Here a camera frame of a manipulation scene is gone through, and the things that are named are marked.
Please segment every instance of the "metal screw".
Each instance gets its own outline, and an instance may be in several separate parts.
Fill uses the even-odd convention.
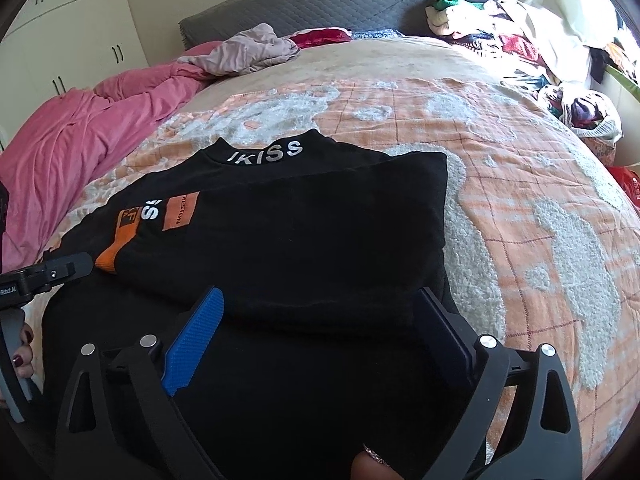
[[[95,351],[95,345],[93,345],[92,343],[87,343],[82,347],[82,349],[80,350],[80,353],[82,355],[91,355],[92,353],[94,353],[94,351]]]
[[[480,344],[485,348],[495,348],[498,345],[498,342],[492,335],[483,335],[480,336]]]
[[[140,339],[140,346],[142,348],[151,348],[158,342],[158,338],[153,334],[147,334],[143,338]]]
[[[556,355],[556,349],[553,348],[553,346],[551,346],[549,343],[544,343],[541,347],[540,347],[540,351],[544,354],[547,355],[549,357],[553,357],[554,355]]]

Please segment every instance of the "orange printed label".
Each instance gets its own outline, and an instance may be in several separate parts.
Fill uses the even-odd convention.
[[[129,243],[136,235],[138,225],[140,225],[141,211],[141,207],[134,207],[120,211],[120,214],[118,215],[116,234],[113,237],[113,244],[106,248],[95,261],[95,266],[98,267],[98,269],[110,272],[111,274],[116,273],[116,256],[120,249]]]
[[[196,209],[199,191],[188,195],[174,196],[166,204],[162,231],[189,225]]]

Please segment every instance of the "pink pillow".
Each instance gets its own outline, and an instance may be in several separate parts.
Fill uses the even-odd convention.
[[[289,39],[300,48],[309,48],[330,43],[346,43],[351,41],[351,36],[343,28],[318,28],[296,33]]]
[[[211,51],[217,46],[221,45],[222,41],[207,41],[207,43],[202,43],[200,45],[196,45],[189,50],[185,50],[181,56],[208,56],[211,54]]]

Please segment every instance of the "pink blanket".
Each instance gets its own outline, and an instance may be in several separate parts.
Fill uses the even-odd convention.
[[[113,169],[211,76],[171,62],[72,89],[45,102],[0,156],[9,192],[2,272],[31,265],[80,196]]]

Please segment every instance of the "gray headboard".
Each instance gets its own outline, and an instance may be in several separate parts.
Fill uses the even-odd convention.
[[[356,32],[396,28],[429,36],[427,0],[227,0],[180,22],[185,48],[228,40],[242,30],[268,23],[279,36],[315,27],[345,27]]]

